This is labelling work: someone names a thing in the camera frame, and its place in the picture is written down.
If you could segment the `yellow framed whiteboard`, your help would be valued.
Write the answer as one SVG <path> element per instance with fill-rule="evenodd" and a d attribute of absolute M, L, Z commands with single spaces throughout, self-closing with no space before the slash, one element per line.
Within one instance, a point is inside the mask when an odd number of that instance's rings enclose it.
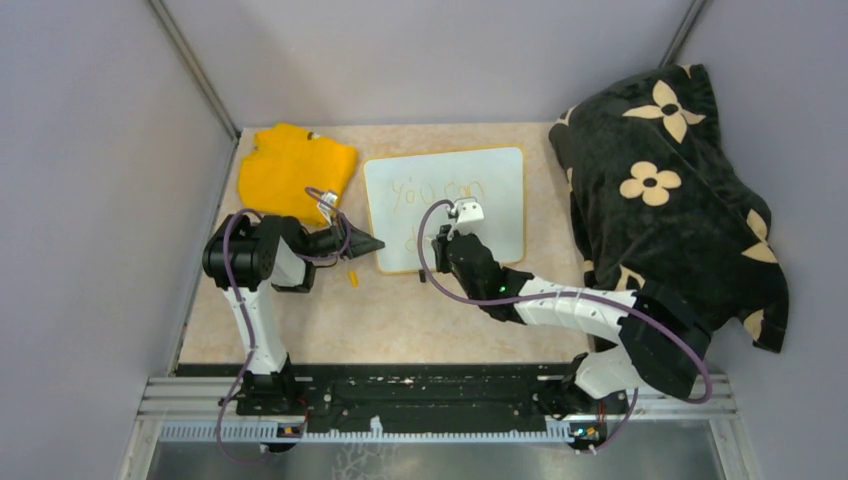
<path fill-rule="evenodd" d="M 420 268 L 417 235 L 438 200 L 474 197 L 485 214 L 475 230 L 502 263 L 525 256 L 524 152 L 518 146 L 369 159 L 363 165 L 371 235 L 384 242 L 384 274 Z"/>

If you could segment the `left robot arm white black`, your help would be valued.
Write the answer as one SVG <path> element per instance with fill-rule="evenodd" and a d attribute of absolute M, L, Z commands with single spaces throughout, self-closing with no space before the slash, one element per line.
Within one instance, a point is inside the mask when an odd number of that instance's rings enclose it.
<path fill-rule="evenodd" d="M 383 249 L 384 242 L 344 217 L 310 232 L 293 216 L 227 216 L 202 253 L 205 275 L 223 292 L 246 352 L 236 390 L 240 415 L 291 414 L 302 404 L 288 350 L 279 333 L 272 296 L 311 291 L 320 262 L 352 260 Z"/>

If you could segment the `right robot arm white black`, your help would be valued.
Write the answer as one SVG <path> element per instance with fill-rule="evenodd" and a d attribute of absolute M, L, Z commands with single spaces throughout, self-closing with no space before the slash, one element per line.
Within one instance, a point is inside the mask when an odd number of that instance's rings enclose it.
<path fill-rule="evenodd" d="M 703 403 L 692 391 L 707 379 L 704 356 L 712 335 L 695 310 L 670 288 L 645 282 L 636 290 L 568 287 L 505 267 L 474 234 L 441 227 L 431 242 L 435 267 L 459 283 L 462 303 L 492 318 L 526 326 L 557 326 L 609 343 L 577 356 L 563 385 L 563 398 L 576 412 L 590 411 L 601 398 L 651 387 L 687 403 Z"/>

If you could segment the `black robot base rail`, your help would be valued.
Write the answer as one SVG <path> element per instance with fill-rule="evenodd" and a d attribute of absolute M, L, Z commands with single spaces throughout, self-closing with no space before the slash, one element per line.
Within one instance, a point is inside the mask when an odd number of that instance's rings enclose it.
<path fill-rule="evenodd" d="M 303 364 L 271 374 L 245 373 L 222 405 L 240 416 L 294 415 L 288 436 L 366 433 L 414 438 L 441 435 L 541 434 L 572 416 L 566 429 L 579 449 L 603 443 L 606 417 L 627 412 L 617 392 L 594 399 L 574 385 L 564 364 Z"/>

